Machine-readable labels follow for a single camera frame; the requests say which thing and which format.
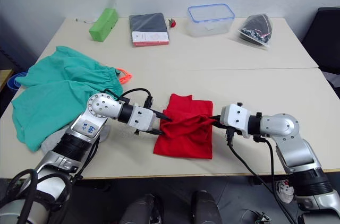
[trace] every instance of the plastic container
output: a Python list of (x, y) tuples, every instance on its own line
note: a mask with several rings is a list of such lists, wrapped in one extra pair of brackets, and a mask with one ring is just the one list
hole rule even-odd
[(21, 84), (19, 82), (17, 82), (15, 79), (17, 77), (22, 77), (22, 76), (26, 76), (27, 72), (22, 72), (19, 74), (15, 74), (14, 76), (12, 76), (11, 78), (9, 78), (9, 80), (7, 81), (7, 86), (10, 88), (10, 90), (14, 93), (16, 93), (16, 91), (20, 88)]
[(188, 8), (188, 32), (194, 37), (227, 33), (235, 14), (226, 4), (198, 5)]

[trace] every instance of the clear plastic box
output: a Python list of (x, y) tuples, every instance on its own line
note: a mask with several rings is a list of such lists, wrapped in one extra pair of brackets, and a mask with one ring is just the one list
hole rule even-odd
[(188, 8), (188, 32), (194, 37), (227, 33), (235, 14), (226, 4), (198, 5)]

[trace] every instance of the teal fabric bag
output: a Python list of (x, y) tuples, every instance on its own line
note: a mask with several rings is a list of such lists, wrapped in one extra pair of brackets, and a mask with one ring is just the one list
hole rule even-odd
[(89, 97), (109, 89), (121, 95), (119, 71), (65, 46), (17, 79), (27, 89), (12, 101), (16, 135), (31, 151), (47, 136), (73, 121)]

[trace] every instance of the blue lid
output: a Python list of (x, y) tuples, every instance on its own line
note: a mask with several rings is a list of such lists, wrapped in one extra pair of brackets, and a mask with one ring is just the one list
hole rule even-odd
[(235, 18), (235, 14), (226, 4), (190, 6), (188, 8), (188, 13), (195, 23), (230, 20)]

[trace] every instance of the black cable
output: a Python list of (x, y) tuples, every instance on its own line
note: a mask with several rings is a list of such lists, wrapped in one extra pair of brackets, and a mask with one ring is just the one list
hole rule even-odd
[[(61, 209), (61, 212), (60, 214), (58, 215), (59, 218), (57, 218), (54, 223), (62, 223), (65, 215), (66, 215), (66, 210), (68, 208), (68, 205), (69, 205), (69, 199), (71, 198), (72, 196), (72, 185), (71, 185), (71, 182), (70, 180), (66, 177), (66, 175), (64, 174), (61, 174), (61, 173), (53, 173), (53, 174), (49, 174), (49, 175), (46, 175), (40, 179), (37, 180), (37, 184), (43, 182), (44, 180), (47, 180), (47, 179), (50, 179), (50, 178), (53, 178), (53, 177), (57, 177), (57, 178), (60, 178), (64, 184), (65, 184), (65, 187), (66, 187), (66, 190), (67, 190), (67, 195), (66, 195), (66, 199), (64, 200), (64, 202), (61, 202), (61, 203), (57, 203), (57, 204), (64, 204), (62, 209)], [(25, 188), (20, 194), (18, 197), (22, 197), (22, 195), (24, 195), (27, 190), (29, 189), (28, 188)], [(23, 224), (26, 224), (27, 222), (27, 217), (24, 219), (24, 222), (22, 222)]]
[(277, 194), (276, 194), (276, 190), (275, 190), (274, 153), (273, 153), (273, 148), (271, 147), (271, 144), (269, 143), (268, 140), (265, 140), (265, 142), (268, 145), (269, 151), (270, 151), (271, 189), (273, 190), (274, 198), (275, 198), (277, 204), (279, 205), (279, 207), (281, 208), (281, 210), (283, 211), (283, 213), (285, 214), (285, 216), (288, 219), (288, 221), (290, 223), (296, 224), (296, 221), (292, 217), (291, 213), (287, 210), (286, 207), (284, 207), (284, 205), (282, 204), (280, 199), (277, 198)]
[(120, 98), (116, 93), (114, 93), (113, 91), (110, 91), (108, 89), (105, 89), (103, 91), (103, 93), (109, 93), (109, 94), (113, 95), (115, 98), (117, 98), (117, 100), (119, 100), (119, 98)]
[(74, 177), (72, 179), (72, 184), (74, 184), (77, 180), (81, 180), (82, 179), (81, 174), (83, 173), (85, 167), (87, 167), (87, 165), (91, 162), (91, 160), (94, 158), (95, 154), (97, 153), (98, 146), (99, 146), (99, 140), (100, 140), (100, 136), (93, 143), (93, 145), (92, 145), (92, 147), (90, 149), (90, 152), (89, 152), (89, 154), (86, 157), (84, 165), (81, 167), (81, 169), (78, 171), (78, 173), (76, 175), (74, 175)]
[[(254, 177), (256, 177), (257, 180), (259, 180), (260, 182), (263, 183), (263, 185), (266, 187), (267, 190), (269, 190), (273, 195), (275, 193), (275, 188), (272, 186), (272, 188), (270, 188), (264, 180), (262, 180), (262, 178), (257, 175), (248, 165), (247, 163), (237, 154), (237, 152), (234, 150), (233, 146), (231, 143), (228, 144), (230, 150), (232, 151), (232, 153), (239, 159), (240, 162), (242, 162), (244, 164), (244, 166), (247, 168), (247, 170), (253, 174)], [(284, 208), (284, 206), (282, 205), (281, 201), (279, 199), (276, 200), (276, 202), (278, 203), (279, 207), (281, 208), (281, 210), (283, 211), (283, 213), (285, 214), (285, 216), (287, 217), (288, 221), (291, 224), (296, 224), (295, 220), (293, 219), (293, 217), (290, 215), (290, 213)]]
[(127, 94), (129, 94), (129, 93), (131, 93), (131, 92), (134, 92), (134, 91), (145, 91), (145, 92), (148, 94), (148, 96), (151, 97), (150, 91), (148, 91), (148, 90), (145, 89), (145, 88), (136, 88), (136, 89), (132, 89), (132, 90), (125, 91), (125, 92), (121, 95), (121, 97), (123, 97), (123, 96), (125, 96), (125, 95), (127, 95)]
[(18, 216), (17, 224), (26, 224), (27, 218), (30, 214), (33, 201), (36, 196), (37, 185), (38, 185), (38, 174), (34, 169), (26, 169), (20, 173), (18, 173), (9, 183), (7, 187), (6, 194), (9, 196), (10, 192), (13, 188), (13, 185), (24, 175), (30, 175), (30, 184), (28, 186), (28, 194), (23, 207), (21, 209), (20, 215)]
[(273, 193), (273, 191), (271, 190), (271, 188), (265, 183), (264, 180), (262, 180), (262, 178), (260, 176), (258, 176), (248, 165), (247, 163), (236, 153), (236, 151), (234, 150), (233, 146), (231, 144), (228, 144), (230, 150), (232, 151), (232, 153), (239, 159), (240, 162), (243, 163), (243, 165), (246, 167), (246, 169), (248, 169), (248, 171), (257, 178), (257, 180), (259, 180), (260, 182), (263, 183), (263, 185), (267, 188), (267, 190), (269, 190), (269, 192)]
[(241, 216), (241, 224), (243, 224), (243, 218), (244, 218), (244, 216), (246, 215), (247, 212), (252, 212), (253, 214), (256, 215), (256, 217), (259, 216), (259, 213), (255, 212), (255, 211), (253, 211), (253, 210), (248, 209), (248, 210), (246, 210), (246, 211), (242, 214), (242, 216)]

